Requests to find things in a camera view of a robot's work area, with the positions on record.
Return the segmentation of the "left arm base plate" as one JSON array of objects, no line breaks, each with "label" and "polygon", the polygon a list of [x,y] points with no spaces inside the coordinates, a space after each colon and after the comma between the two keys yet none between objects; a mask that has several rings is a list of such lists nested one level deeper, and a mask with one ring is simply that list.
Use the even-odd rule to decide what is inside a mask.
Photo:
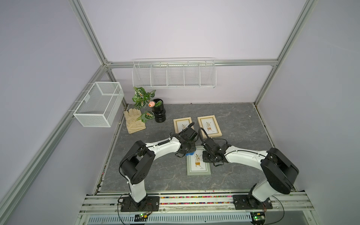
[{"label": "left arm base plate", "polygon": [[135,202],[130,196],[122,197],[121,200],[121,212],[158,212],[160,206],[159,196],[146,196],[140,202]]}]

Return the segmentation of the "gold frame with plant print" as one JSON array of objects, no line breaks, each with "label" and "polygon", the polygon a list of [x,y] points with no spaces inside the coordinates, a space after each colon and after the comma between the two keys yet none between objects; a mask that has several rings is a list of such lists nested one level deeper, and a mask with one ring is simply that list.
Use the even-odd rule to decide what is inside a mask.
[{"label": "gold frame with plant print", "polygon": [[206,131],[209,137],[213,138],[222,136],[222,132],[215,115],[202,116],[198,117],[197,119],[199,126]]}]

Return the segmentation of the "gold frame with deer print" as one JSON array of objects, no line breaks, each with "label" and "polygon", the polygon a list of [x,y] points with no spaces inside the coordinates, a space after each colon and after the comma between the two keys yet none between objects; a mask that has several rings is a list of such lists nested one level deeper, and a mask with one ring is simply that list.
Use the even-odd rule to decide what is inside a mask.
[{"label": "gold frame with deer print", "polygon": [[187,128],[190,123],[192,123],[192,119],[191,117],[174,119],[173,123],[174,123],[175,133],[178,134],[181,131],[183,131],[185,128]]}]

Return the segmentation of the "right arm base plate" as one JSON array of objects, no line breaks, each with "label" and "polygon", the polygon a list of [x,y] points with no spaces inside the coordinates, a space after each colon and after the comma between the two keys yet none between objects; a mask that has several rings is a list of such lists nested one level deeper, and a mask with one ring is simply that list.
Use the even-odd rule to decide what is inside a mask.
[{"label": "right arm base plate", "polygon": [[271,200],[268,198],[264,202],[249,197],[248,195],[233,195],[233,204],[236,210],[270,210],[273,209]]}]

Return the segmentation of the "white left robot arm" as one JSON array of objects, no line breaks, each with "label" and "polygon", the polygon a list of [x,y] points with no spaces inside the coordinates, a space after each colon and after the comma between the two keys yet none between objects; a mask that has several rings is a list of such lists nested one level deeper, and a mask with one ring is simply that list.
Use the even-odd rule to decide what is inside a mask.
[{"label": "white left robot arm", "polygon": [[156,159],[170,153],[182,158],[196,150],[198,133],[193,126],[192,122],[180,133],[170,134],[167,139],[158,142],[137,141],[133,144],[119,163],[119,172],[127,180],[131,200],[142,203],[147,198],[144,179]]}]

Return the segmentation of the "green picture frame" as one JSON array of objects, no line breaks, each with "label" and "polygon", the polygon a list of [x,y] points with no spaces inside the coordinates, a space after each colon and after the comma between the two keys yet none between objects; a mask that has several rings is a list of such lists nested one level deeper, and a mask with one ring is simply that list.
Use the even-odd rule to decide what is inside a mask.
[{"label": "green picture frame", "polygon": [[210,163],[203,161],[202,146],[196,146],[196,152],[192,156],[186,156],[187,158],[187,176],[196,175],[211,175]]}]

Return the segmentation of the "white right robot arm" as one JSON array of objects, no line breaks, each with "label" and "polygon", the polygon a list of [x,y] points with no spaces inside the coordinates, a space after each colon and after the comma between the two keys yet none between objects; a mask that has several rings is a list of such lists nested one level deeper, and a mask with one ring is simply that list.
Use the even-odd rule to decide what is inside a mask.
[{"label": "white right robot arm", "polygon": [[268,151],[241,149],[225,143],[220,146],[212,138],[202,140],[203,161],[214,166],[237,163],[256,168],[265,175],[265,180],[255,184],[247,195],[247,204],[255,208],[266,202],[270,196],[290,194],[299,174],[299,169],[279,149]]}]

